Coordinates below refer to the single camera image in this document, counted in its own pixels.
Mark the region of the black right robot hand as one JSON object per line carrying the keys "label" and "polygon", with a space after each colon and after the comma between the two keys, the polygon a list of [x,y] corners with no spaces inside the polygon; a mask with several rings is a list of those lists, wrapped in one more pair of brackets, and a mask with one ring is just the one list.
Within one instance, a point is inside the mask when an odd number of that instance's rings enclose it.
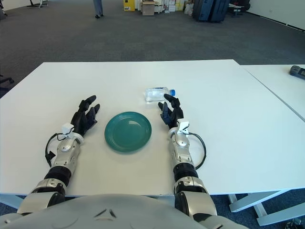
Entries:
{"label": "black right robot hand", "polygon": [[183,110],[180,107],[180,101],[178,98],[171,96],[170,94],[164,94],[164,98],[171,104],[172,110],[168,107],[166,102],[159,102],[158,106],[161,110],[160,117],[163,122],[169,127],[169,129],[177,127],[178,119],[183,119]]}

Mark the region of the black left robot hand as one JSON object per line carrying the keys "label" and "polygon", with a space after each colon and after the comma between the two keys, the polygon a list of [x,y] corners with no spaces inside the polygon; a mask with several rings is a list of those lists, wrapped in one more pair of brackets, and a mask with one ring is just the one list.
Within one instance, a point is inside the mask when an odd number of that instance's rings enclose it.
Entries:
{"label": "black left robot hand", "polygon": [[74,126],[74,132],[81,136],[84,136],[97,123],[95,117],[100,109],[100,104],[91,106],[95,100],[95,95],[82,100],[78,111],[72,117],[71,124]]}

